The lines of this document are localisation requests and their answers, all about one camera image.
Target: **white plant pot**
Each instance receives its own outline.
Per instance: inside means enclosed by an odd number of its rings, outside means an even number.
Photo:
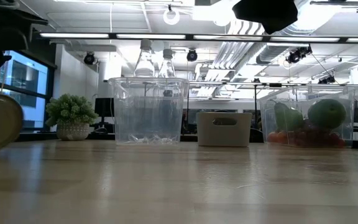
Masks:
[[[63,141],[82,141],[90,133],[89,124],[58,124],[56,134]]]

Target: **green fruit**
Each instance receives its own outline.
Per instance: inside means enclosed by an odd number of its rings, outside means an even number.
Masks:
[[[288,116],[286,116],[285,121],[287,122],[287,131],[294,131],[303,127],[303,116],[295,109],[289,109],[289,113]]]
[[[302,114],[295,109],[288,108],[283,103],[276,103],[274,105],[274,113],[279,130],[288,132],[303,126]]]
[[[274,105],[274,114],[276,117],[276,125],[279,130],[284,130],[285,127],[285,113],[289,108],[283,103],[276,103]]]
[[[338,100],[324,99],[311,105],[308,118],[319,128],[335,129],[346,118],[346,110]]]

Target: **beige storage bin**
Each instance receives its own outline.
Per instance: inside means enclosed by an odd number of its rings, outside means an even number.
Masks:
[[[198,145],[246,147],[251,119],[250,113],[198,113]]]

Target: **wooden table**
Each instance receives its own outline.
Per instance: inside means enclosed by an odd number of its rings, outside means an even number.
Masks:
[[[13,143],[0,223],[358,223],[358,150]]]

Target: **clear plastic bin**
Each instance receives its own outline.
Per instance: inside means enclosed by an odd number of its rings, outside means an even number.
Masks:
[[[354,94],[349,86],[294,86],[260,99],[265,142],[296,147],[352,144]]]
[[[182,78],[112,78],[117,144],[176,144],[180,141]]]

